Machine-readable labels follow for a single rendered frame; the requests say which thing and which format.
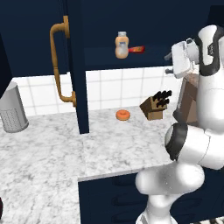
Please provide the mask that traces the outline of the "navy base cabinet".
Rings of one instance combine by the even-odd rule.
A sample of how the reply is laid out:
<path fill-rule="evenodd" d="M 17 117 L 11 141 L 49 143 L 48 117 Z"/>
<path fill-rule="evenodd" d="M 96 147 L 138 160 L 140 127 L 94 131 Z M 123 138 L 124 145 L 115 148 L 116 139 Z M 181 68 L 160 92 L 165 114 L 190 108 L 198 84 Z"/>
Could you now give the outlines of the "navy base cabinet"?
<path fill-rule="evenodd" d="M 203 186 L 172 204 L 171 216 L 178 224 L 224 216 L 224 169 L 204 172 Z M 80 182 L 80 224 L 135 224 L 148 200 L 137 190 L 135 178 L 127 174 Z"/>

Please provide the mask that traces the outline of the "beige condiment bottle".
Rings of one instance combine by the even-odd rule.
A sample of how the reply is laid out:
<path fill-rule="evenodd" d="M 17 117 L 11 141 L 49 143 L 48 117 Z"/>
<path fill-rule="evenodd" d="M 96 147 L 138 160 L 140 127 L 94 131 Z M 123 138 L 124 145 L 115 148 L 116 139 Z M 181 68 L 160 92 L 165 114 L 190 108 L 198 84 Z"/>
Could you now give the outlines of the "beige condiment bottle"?
<path fill-rule="evenodd" d="M 126 31 L 119 31 L 115 39 L 115 56 L 118 59 L 125 59 L 129 54 L 129 38 Z"/>

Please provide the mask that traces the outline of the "grey perforated metal cylinder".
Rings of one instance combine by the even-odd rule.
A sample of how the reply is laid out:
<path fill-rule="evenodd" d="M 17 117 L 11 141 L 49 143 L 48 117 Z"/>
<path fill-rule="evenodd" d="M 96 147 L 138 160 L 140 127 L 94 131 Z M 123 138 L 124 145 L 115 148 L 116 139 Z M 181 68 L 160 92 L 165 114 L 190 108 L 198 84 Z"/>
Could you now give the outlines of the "grey perforated metal cylinder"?
<path fill-rule="evenodd" d="M 12 81 L 0 98 L 0 118 L 3 129 L 8 133 L 17 133 L 26 129 L 29 122 L 18 90 L 18 84 Z"/>

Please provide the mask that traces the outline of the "wooden knife block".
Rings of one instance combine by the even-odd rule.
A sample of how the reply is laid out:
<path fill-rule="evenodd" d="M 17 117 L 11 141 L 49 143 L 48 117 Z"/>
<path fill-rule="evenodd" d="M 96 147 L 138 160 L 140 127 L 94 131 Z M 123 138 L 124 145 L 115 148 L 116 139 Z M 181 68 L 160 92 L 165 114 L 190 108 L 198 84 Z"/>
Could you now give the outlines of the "wooden knife block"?
<path fill-rule="evenodd" d="M 169 97 L 172 91 L 158 91 L 153 96 L 146 99 L 141 105 L 140 109 L 143 111 L 145 117 L 149 120 L 161 120 L 163 118 L 163 111 L 167 109 L 170 103 Z"/>

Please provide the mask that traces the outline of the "brown box appliance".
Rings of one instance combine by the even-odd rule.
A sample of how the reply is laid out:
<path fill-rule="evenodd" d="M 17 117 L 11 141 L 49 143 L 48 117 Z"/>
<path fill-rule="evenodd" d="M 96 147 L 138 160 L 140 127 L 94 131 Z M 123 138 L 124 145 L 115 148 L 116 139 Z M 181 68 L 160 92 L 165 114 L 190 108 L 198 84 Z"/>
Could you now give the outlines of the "brown box appliance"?
<path fill-rule="evenodd" d="M 173 117 L 179 123 L 197 125 L 196 97 L 199 76 L 196 73 L 188 74 L 182 80 L 178 104 L 173 112 Z"/>

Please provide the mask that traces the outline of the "orange donut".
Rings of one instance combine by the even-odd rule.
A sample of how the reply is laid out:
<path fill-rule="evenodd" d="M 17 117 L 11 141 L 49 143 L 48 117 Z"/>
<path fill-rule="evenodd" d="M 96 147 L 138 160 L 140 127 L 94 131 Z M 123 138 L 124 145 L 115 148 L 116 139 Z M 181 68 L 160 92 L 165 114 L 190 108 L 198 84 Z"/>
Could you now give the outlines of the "orange donut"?
<path fill-rule="evenodd" d="M 130 119 L 130 112 L 125 109 L 120 109 L 116 112 L 115 117 L 120 121 L 127 121 Z"/>

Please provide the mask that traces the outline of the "red and orange shaker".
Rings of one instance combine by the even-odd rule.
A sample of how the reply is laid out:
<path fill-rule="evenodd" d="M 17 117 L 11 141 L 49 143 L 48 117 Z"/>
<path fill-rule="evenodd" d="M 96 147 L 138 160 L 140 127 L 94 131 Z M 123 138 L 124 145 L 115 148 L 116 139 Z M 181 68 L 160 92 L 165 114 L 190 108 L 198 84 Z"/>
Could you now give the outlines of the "red and orange shaker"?
<path fill-rule="evenodd" d="M 143 45 L 134 46 L 129 49 L 130 53 L 143 53 L 144 51 L 145 51 L 145 47 Z"/>

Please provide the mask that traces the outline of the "navy cabinet door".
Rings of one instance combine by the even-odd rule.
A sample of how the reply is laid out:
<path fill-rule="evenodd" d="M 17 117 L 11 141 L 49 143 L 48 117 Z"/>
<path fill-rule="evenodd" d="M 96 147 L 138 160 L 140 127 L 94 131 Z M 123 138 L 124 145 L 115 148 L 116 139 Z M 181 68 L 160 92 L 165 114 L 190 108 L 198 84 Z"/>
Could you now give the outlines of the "navy cabinet door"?
<path fill-rule="evenodd" d="M 81 16 L 81 0 L 63 0 L 63 8 L 68 16 L 70 38 L 67 40 L 69 69 L 73 91 L 76 94 L 76 115 L 81 134 L 89 132 L 88 99 L 84 42 Z"/>
<path fill-rule="evenodd" d="M 4 49 L 4 42 L 0 34 L 0 98 L 12 80 L 10 64 Z"/>

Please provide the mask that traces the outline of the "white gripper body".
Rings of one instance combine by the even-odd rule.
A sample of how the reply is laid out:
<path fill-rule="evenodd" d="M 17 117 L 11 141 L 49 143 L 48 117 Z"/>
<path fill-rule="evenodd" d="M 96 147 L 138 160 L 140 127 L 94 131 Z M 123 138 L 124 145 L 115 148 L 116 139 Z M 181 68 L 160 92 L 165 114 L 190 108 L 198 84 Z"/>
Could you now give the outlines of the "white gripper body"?
<path fill-rule="evenodd" d="M 193 63 L 187 53 L 187 43 L 178 42 L 171 47 L 172 68 L 177 79 L 183 78 L 193 71 Z"/>

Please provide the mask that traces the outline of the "navy wall cabinet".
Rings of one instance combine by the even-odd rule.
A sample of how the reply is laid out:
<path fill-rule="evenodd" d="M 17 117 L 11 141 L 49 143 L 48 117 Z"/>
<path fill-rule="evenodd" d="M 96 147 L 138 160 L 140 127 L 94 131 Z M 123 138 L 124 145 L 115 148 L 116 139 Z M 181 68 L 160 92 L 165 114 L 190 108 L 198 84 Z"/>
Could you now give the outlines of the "navy wall cabinet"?
<path fill-rule="evenodd" d="M 0 0 L 0 34 L 15 77 L 51 74 L 49 31 L 66 16 L 63 0 Z M 85 70 L 162 67 L 173 44 L 206 25 L 224 26 L 224 0 L 81 0 Z M 118 32 L 129 49 L 143 53 L 116 57 Z M 61 73 L 70 71 L 67 40 L 54 42 Z"/>

